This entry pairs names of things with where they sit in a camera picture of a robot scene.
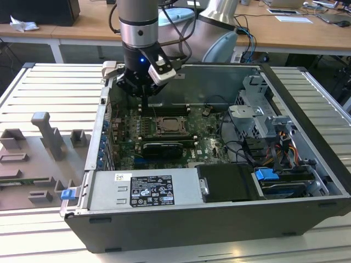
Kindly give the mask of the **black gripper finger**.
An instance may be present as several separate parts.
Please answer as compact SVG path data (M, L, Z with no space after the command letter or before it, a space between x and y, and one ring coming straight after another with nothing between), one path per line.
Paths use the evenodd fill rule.
M137 72L125 71L117 78L116 85L130 97L139 98L141 106L146 107L146 82Z
M155 96L158 93L161 92L161 90L166 86L166 84L163 85L156 85L155 83L146 87L145 91L145 107L149 107L149 97Z

